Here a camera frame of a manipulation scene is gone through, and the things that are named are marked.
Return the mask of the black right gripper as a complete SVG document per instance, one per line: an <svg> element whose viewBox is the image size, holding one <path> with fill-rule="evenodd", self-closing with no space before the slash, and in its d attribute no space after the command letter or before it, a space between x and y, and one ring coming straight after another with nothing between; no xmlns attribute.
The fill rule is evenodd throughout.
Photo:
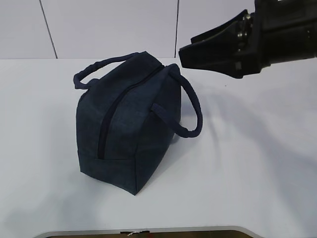
<svg viewBox="0 0 317 238"><path fill-rule="evenodd" d="M191 44L179 49L182 67L241 79L271 66L264 55L263 30L271 4L271 0L256 0L254 12L245 9L222 25L192 37Z"/></svg>

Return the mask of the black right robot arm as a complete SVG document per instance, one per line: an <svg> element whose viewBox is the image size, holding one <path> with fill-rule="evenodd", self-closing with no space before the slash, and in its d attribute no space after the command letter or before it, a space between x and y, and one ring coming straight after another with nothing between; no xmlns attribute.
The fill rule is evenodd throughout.
<svg viewBox="0 0 317 238"><path fill-rule="evenodd" d="M222 25L180 48L183 68L209 70L241 79L272 64L317 56L315 0L257 0Z"/></svg>

